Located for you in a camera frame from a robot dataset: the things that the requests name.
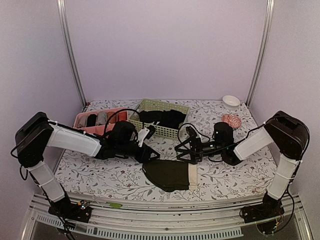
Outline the dark green underwear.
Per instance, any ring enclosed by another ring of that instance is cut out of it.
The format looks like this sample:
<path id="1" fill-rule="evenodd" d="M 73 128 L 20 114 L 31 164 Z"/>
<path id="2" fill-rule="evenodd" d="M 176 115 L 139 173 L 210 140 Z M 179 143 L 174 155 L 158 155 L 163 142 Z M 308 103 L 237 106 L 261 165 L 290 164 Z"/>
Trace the dark green underwear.
<path id="1" fill-rule="evenodd" d="M 198 186 L 197 166 L 187 162 L 157 159 L 143 163 L 142 171 L 153 185 L 167 193 L 195 190 Z"/>

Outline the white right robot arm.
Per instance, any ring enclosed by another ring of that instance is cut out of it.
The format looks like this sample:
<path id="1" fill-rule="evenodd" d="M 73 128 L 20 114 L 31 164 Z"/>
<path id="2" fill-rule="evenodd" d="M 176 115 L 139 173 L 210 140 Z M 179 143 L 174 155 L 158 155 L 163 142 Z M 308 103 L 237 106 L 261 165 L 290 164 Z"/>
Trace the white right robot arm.
<path id="1" fill-rule="evenodd" d="M 310 142 L 308 127 L 281 110 L 238 142 L 234 141 L 233 128 L 223 121 L 214 125 L 212 141 L 202 142 L 192 126 L 186 127 L 186 132 L 188 138 L 174 149 L 178 160 L 194 165 L 205 156 L 220 155 L 223 162 L 236 166 L 272 143 L 277 146 L 280 160 L 258 208 L 262 218 L 269 218 L 278 210 L 278 202 L 293 182 Z"/>

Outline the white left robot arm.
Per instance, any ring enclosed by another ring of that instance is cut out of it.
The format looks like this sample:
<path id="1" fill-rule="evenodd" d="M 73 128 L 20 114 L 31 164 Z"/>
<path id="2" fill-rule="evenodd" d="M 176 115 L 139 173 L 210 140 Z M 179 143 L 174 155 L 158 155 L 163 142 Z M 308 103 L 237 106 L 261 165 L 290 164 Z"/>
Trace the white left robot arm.
<path id="1" fill-rule="evenodd" d="M 132 158 L 138 163 L 158 160 L 160 154 L 145 144 L 155 132 L 154 127 L 136 127 L 128 121 L 118 121 L 102 135 L 65 126 L 50 120 L 44 112 L 37 112 L 15 134 L 15 158 L 35 179 L 37 185 L 55 203 L 55 209 L 63 216 L 74 213 L 74 205 L 66 200 L 67 194 L 44 162 L 44 151 L 54 147 L 79 152 L 98 160 L 115 157 Z"/>

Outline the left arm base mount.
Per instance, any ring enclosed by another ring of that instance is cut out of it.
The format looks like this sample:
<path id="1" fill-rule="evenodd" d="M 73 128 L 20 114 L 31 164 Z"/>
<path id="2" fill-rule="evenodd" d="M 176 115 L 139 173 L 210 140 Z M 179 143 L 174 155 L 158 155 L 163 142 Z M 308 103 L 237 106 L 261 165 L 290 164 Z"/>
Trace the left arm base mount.
<path id="1" fill-rule="evenodd" d="M 91 202 L 83 199 L 78 201 L 77 203 L 72 203 L 65 189 L 62 188 L 62 190 L 63 197 L 60 200 L 52 201 L 47 196 L 48 202 L 50 204 L 48 212 L 64 220 L 68 219 L 82 223 L 88 223 L 93 210 L 90 207 Z"/>

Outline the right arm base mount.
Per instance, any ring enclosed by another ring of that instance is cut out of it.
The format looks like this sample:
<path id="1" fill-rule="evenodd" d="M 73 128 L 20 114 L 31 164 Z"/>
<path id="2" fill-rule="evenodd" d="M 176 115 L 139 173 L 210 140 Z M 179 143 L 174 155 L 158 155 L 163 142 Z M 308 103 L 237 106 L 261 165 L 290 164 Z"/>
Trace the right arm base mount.
<path id="1" fill-rule="evenodd" d="M 266 192 L 263 196 L 262 203 L 242 207 L 239 216 L 245 223 L 252 223 L 278 217 L 284 213 L 281 198 L 275 199 Z"/>

